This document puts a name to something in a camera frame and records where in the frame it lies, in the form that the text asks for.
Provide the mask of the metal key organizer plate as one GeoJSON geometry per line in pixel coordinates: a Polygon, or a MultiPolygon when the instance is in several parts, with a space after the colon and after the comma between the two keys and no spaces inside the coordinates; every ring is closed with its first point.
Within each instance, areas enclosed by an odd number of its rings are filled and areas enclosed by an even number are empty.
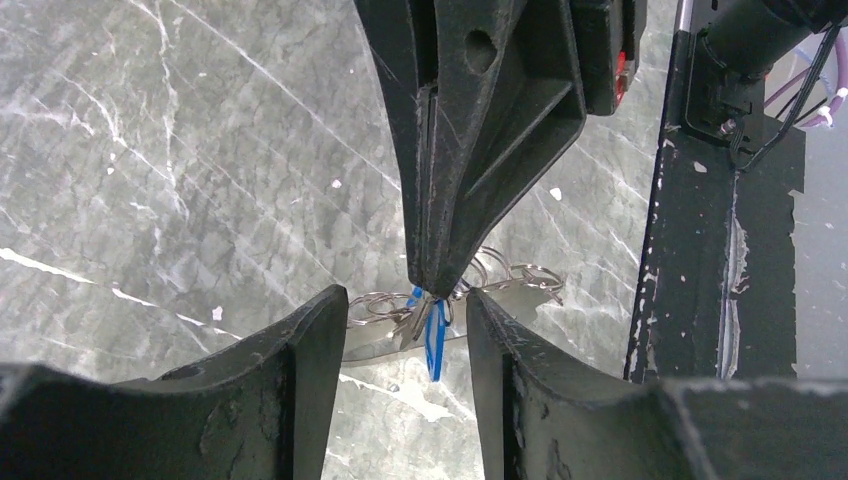
{"type": "Polygon", "coordinates": [[[561,305],[563,287],[563,277],[553,270],[512,262],[499,250],[482,246],[444,299],[414,286],[409,293],[370,292],[351,300],[342,361],[364,364],[421,348],[435,376],[445,343],[467,335],[465,300],[472,289],[490,295],[529,294],[561,305]]]}

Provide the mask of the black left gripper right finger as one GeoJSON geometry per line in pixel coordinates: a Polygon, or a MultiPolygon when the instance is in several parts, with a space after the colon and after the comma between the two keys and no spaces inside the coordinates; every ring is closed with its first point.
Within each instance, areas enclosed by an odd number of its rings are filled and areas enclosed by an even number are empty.
{"type": "Polygon", "coordinates": [[[841,380],[632,384],[567,354],[479,289],[467,340],[489,479],[843,479],[841,380]]]}

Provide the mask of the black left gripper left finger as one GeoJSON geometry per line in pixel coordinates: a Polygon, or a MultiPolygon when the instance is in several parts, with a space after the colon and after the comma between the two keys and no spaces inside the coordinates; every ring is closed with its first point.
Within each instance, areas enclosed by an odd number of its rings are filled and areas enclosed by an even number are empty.
{"type": "Polygon", "coordinates": [[[289,316],[149,380],[1,367],[5,479],[318,479],[348,314],[332,285],[289,316]]]}

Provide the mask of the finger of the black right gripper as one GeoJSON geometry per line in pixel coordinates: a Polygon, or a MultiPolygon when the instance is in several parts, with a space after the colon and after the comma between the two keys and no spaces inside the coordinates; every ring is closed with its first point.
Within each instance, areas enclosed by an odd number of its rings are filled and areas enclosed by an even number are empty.
{"type": "Polygon", "coordinates": [[[425,283],[424,188],[420,151],[426,148],[428,103],[438,73],[433,1],[357,1],[373,58],[399,169],[408,275],[425,283]]]}

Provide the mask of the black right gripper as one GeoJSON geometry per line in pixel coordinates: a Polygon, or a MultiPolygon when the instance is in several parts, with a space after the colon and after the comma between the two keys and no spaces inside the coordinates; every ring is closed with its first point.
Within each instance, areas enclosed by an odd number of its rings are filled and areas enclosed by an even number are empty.
{"type": "Polygon", "coordinates": [[[418,153],[425,291],[451,293],[488,233],[576,140],[585,103],[590,115],[616,112],[646,16],[646,0],[436,3],[438,69],[418,153]]]}

